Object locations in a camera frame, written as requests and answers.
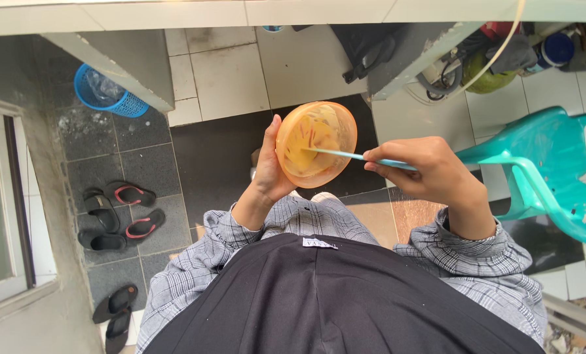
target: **sandal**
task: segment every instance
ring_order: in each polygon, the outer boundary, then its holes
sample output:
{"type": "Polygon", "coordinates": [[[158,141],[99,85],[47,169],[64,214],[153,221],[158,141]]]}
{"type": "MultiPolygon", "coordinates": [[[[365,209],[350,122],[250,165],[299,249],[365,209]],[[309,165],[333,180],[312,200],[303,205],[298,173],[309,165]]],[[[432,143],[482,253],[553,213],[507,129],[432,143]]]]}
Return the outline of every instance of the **sandal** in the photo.
{"type": "Polygon", "coordinates": [[[94,310],[92,320],[94,323],[103,323],[120,313],[124,309],[129,308],[132,302],[138,296],[138,287],[133,284],[127,284],[116,290],[109,297],[106,297],[94,310]]]}
{"type": "Polygon", "coordinates": [[[84,205],[89,215],[96,215],[99,222],[106,231],[113,233],[118,231],[120,222],[114,211],[114,207],[109,202],[103,192],[99,189],[90,188],[84,192],[84,205]]]}
{"type": "Polygon", "coordinates": [[[103,188],[103,193],[110,200],[116,200],[120,204],[140,204],[150,207],[155,203],[155,193],[123,181],[109,183],[103,188]]]}
{"type": "Polygon", "coordinates": [[[140,243],[149,236],[155,229],[159,228],[166,217],[162,210],[157,209],[151,212],[147,217],[135,220],[125,230],[125,237],[128,243],[140,243]]]}
{"type": "Polygon", "coordinates": [[[127,243],[125,237],[116,234],[99,234],[92,230],[79,231],[77,240],[81,246],[92,251],[106,251],[123,249],[127,243]]]}
{"type": "Polygon", "coordinates": [[[109,321],[107,331],[105,331],[105,352],[107,354],[119,354],[123,350],[129,338],[130,320],[131,307],[127,307],[109,321]]]}

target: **person's left hand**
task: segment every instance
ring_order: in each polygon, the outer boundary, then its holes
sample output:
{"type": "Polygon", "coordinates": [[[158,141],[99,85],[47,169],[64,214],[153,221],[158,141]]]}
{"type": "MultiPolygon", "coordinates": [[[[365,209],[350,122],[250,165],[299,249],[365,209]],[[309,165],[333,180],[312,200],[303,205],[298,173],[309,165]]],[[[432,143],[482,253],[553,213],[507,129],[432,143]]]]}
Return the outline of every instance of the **person's left hand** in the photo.
{"type": "Polygon", "coordinates": [[[282,125],[279,115],[273,116],[273,122],[265,131],[262,148],[257,160],[256,175],[251,184],[255,189],[269,198],[273,203],[297,188],[284,174],[275,153],[275,139],[282,125]]]}

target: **blue plastic basket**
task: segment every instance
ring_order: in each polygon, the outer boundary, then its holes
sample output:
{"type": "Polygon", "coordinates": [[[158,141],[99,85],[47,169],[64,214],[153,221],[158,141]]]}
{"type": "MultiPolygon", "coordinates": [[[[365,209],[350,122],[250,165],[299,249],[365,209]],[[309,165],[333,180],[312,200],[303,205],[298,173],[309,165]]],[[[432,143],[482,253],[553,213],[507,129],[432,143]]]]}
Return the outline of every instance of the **blue plastic basket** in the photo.
{"type": "Polygon", "coordinates": [[[140,117],[147,109],[149,109],[148,104],[127,90],[125,90],[125,94],[120,100],[118,100],[118,102],[111,106],[106,106],[105,103],[99,101],[92,92],[92,88],[88,83],[88,77],[86,75],[90,70],[94,69],[88,64],[82,64],[75,74],[75,92],[77,93],[79,100],[81,100],[86,106],[99,111],[110,111],[128,118],[140,117]]]}

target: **plaid shirt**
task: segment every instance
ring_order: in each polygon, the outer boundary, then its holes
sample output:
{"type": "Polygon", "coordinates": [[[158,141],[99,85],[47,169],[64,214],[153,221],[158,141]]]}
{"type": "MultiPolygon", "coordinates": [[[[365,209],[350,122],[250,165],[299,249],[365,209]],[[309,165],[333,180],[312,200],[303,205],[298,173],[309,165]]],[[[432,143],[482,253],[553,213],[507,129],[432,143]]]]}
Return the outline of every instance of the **plaid shirt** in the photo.
{"type": "MultiPolygon", "coordinates": [[[[237,224],[229,211],[211,210],[205,213],[203,222],[203,238],[151,279],[136,354],[141,354],[173,317],[203,293],[246,245],[292,232],[344,237],[379,246],[369,230],[330,193],[320,193],[312,200],[282,198],[258,231],[237,224]]],[[[522,274],[531,265],[529,253],[509,237],[498,221],[496,235],[480,241],[450,233],[444,227],[446,223],[444,208],[434,222],[411,230],[408,245],[395,245],[393,251],[542,344],[546,310],[541,287],[522,274]]]]}

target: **plastic bag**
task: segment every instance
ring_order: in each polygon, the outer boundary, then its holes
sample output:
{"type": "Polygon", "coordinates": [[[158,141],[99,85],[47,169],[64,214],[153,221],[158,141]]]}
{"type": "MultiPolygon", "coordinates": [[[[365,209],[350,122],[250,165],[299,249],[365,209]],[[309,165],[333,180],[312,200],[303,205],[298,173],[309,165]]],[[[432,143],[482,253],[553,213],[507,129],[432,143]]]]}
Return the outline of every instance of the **plastic bag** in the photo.
{"type": "Polygon", "coordinates": [[[94,96],[107,106],[111,106],[123,98],[125,89],[96,70],[85,73],[94,96]]]}

